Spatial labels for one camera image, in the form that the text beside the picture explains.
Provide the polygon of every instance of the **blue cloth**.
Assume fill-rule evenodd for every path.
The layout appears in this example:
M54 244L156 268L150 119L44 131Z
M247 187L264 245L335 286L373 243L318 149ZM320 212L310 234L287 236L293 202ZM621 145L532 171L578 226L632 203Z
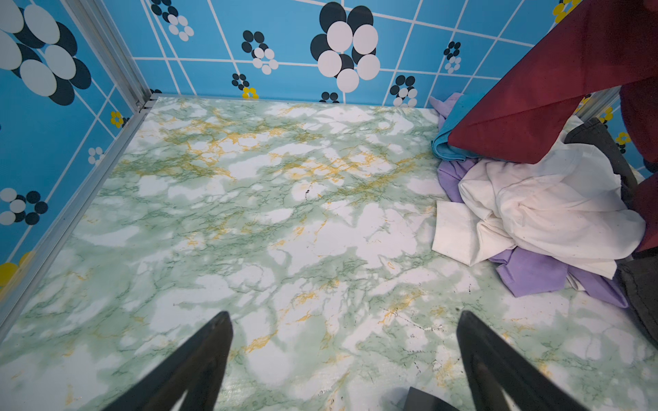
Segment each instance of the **blue cloth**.
M448 144L448 137L457 124L475 107L484 97L483 93L463 95L457 100L450 115L445 119L445 124L439 130L439 135L432 141L432 152L435 157L448 161L466 161L467 158L480 158L481 155L472 151L452 147Z

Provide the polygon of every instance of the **black cloth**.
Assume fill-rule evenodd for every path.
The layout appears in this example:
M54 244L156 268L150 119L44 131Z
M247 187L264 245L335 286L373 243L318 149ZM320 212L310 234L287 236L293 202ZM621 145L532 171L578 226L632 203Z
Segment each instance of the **black cloth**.
M621 177L622 200L628 204L638 186L633 171L630 169L628 162L619 151L619 147L608 132L608 129L599 121L598 118L592 118L585 124L582 124L571 130L565 138L565 144L582 143L591 144L598 148L610 161L613 172Z
M658 347L658 255L621 262L617 273L640 329Z

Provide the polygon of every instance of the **maroon fabric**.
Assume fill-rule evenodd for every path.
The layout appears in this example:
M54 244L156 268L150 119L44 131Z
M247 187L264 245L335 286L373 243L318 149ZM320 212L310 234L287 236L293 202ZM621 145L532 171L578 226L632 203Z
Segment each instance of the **maroon fabric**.
M633 210L647 222L647 231L636 251L658 247L658 173L638 185L633 196Z
M464 117L450 145L534 164L585 94L658 76L658 14L644 1L583 1ZM637 126L645 120L633 114L626 120L658 129ZM658 132L629 134L638 149L658 146Z
M658 77L622 86L619 97L624 124L635 147L645 160L658 162Z

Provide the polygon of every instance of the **marble tabletop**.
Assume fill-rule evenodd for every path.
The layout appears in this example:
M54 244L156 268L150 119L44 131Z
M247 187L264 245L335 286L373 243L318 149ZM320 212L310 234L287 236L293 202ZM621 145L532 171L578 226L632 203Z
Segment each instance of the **marble tabletop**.
M431 250L447 201L426 109L160 98L0 345L7 410L96 410L216 313L216 410L473 410L455 337L473 311L596 411L658 409L625 311L516 299L489 262Z

